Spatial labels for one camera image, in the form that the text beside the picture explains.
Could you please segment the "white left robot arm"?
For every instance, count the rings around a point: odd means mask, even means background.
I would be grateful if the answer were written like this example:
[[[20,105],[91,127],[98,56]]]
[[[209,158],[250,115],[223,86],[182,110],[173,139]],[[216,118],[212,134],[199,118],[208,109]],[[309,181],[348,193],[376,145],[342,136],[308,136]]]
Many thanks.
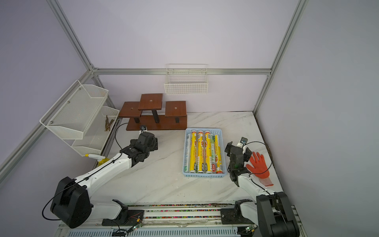
[[[131,211],[117,199],[111,203],[92,202],[93,194],[115,176],[143,162],[150,152],[158,149],[158,139],[150,132],[141,132],[130,145],[121,149],[100,167],[78,176],[59,181],[54,197],[48,201],[50,211],[69,228],[74,229],[88,220],[102,220],[103,226],[134,225],[144,212]]]

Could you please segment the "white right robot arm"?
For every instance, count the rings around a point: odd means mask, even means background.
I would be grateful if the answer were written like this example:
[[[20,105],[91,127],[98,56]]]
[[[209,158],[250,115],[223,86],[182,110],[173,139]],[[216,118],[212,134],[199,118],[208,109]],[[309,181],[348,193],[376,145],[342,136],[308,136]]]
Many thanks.
[[[298,237],[300,229],[288,196],[270,190],[262,180],[269,178],[264,155],[252,152],[245,138],[235,146],[228,143],[225,153],[230,158],[231,181],[250,195],[238,200],[234,207],[235,221],[249,220],[263,237]]]

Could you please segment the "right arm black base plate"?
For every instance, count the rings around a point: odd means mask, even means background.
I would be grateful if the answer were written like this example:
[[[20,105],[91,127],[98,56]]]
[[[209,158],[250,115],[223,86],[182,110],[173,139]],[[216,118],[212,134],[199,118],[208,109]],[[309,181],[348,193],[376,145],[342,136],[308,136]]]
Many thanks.
[[[258,224],[257,203],[251,199],[237,200],[233,208],[220,209],[221,221],[227,224]]]

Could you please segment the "light blue plastic basket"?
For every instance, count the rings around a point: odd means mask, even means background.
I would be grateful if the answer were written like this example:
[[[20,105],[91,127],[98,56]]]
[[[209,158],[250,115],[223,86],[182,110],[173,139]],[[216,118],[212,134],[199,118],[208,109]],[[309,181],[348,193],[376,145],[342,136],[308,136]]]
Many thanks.
[[[184,165],[185,165],[185,148],[186,148],[186,137],[187,134],[191,134],[191,131],[195,130],[197,133],[199,130],[204,131],[204,173],[185,173],[184,172]],[[205,131],[210,131],[211,139],[214,139],[214,135],[220,136],[220,147],[221,147],[221,155],[222,155],[222,163],[223,163],[223,173],[217,174],[217,173],[206,173],[206,163],[205,163]],[[222,137],[222,130],[218,128],[187,128],[186,129],[186,135],[185,135],[185,142],[184,142],[184,155],[183,155],[183,174],[186,177],[207,177],[207,178],[222,178],[225,175],[228,174],[228,168],[227,163],[225,161],[225,152],[224,152],[224,144],[223,144],[223,137]]]

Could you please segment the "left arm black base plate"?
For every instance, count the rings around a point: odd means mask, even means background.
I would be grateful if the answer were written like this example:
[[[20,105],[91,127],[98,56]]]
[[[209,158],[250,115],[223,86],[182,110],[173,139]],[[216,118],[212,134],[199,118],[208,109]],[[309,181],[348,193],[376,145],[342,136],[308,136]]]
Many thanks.
[[[118,199],[113,199],[113,202],[117,203],[120,207],[120,213],[115,219],[103,219],[102,226],[137,226],[142,222],[144,217],[144,210],[134,210],[129,209],[127,205],[119,201]]]

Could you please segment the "yellow wrap roll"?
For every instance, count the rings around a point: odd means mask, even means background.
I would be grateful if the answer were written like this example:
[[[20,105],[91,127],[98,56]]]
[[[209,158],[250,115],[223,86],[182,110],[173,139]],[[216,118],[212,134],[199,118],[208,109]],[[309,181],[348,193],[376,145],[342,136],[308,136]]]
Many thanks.
[[[197,133],[197,173],[204,173],[204,131],[199,130]]]
[[[221,155],[221,147],[220,147],[220,136],[214,135],[214,144],[215,144],[215,160],[216,160],[216,173],[223,173],[223,163],[222,163],[222,155]]]
[[[196,158],[197,158],[197,132],[191,131],[190,134],[190,160],[189,172],[196,173]]]
[[[205,163],[206,173],[212,172],[212,152],[211,152],[211,134],[210,131],[205,131]]]

